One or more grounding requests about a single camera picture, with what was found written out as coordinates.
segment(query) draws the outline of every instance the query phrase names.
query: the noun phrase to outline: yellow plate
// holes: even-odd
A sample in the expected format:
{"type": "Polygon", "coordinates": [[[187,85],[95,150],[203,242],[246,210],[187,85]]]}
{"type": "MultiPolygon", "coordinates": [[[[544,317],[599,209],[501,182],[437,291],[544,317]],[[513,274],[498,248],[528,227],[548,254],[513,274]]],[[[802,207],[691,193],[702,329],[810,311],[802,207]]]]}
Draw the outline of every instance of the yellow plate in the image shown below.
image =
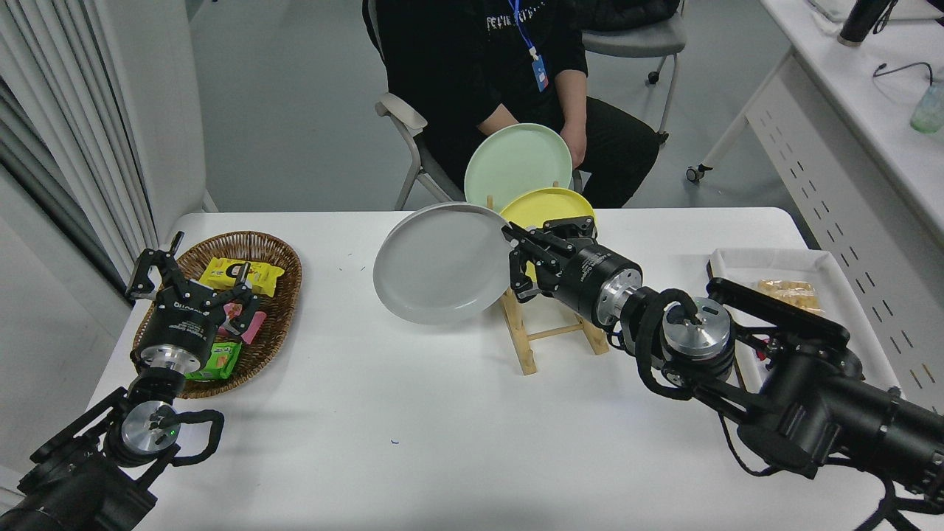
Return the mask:
{"type": "MultiPolygon", "coordinates": [[[[518,196],[502,209],[501,217],[523,228],[544,227],[546,221],[567,217],[588,216],[597,218],[590,203],[577,192],[568,188],[540,188],[518,196]]],[[[528,263],[528,276],[533,281],[534,265],[528,263]]]]}

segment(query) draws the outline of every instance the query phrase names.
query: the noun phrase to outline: id badge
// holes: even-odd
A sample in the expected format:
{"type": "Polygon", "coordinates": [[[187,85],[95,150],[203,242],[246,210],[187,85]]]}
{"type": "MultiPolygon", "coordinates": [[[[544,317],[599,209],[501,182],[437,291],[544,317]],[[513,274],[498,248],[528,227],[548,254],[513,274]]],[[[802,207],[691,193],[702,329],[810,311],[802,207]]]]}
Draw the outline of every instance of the id badge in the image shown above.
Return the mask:
{"type": "Polygon", "coordinates": [[[537,81],[538,92],[543,92],[549,85],[548,72],[544,68],[544,58],[537,56],[537,59],[531,62],[531,68],[534,70],[534,80],[537,81]]]}

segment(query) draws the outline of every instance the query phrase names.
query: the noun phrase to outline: black sweatshirt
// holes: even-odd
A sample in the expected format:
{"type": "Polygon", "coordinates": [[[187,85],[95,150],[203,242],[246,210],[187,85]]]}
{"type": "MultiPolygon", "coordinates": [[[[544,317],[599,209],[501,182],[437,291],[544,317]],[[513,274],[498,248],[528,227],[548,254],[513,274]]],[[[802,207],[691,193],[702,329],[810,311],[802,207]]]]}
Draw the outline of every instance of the black sweatshirt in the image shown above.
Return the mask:
{"type": "Polygon", "coordinates": [[[520,0],[550,78],[543,92],[509,0],[377,0],[377,9],[389,91],[441,132],[473,128],[502,103],[527,119],[556,99],[557,74],[587,71],[569,0],[520,0]]]}

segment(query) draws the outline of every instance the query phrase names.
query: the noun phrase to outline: person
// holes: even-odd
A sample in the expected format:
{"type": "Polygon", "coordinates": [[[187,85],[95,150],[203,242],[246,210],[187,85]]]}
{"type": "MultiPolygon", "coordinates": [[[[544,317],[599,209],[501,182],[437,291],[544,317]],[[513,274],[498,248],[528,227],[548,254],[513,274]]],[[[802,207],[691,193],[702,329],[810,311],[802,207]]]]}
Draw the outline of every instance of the person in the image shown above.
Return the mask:
{"type": "MultiPolygon", "coordinates": [[[[366,0],[364,19],[371,29],[366,0]]],[[[377,32],[388,90],[427,119],[427,146],[460,187],[479,144],[522,122],[558,131],[596,208],[622,207],[655,163],[649,126],[587,96],[569,0],[377,0],[377,32]]]]}

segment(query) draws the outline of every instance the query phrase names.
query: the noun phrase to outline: pink snack package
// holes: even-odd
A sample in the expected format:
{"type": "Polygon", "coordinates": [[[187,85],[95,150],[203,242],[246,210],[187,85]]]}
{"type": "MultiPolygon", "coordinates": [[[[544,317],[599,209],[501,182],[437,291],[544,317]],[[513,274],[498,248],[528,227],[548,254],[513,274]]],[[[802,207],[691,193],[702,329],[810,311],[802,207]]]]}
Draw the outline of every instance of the pink snack package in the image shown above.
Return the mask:
{"type": "MultiPolygon", "coordinates": [[[[227,313],[227,320],[223,323],[223,326],[220,327],[219,334],[235,335],[228,328],[228,325],[231,320],[243,312],[243,306],[238,302],[231,302],[223,306],[223,310],[227,313]]],[[[248,328],[245,329],[243,335],[239,336],[246,345],[252,344],[252,340],[255,339],[256,334],[259,332],[259,328],[261,328],[262,322],[265,321],[266,317],[267,315],[265,312],[256,312],[256,315],[252,317],[252,321],[249,322],[248,328]]]]}

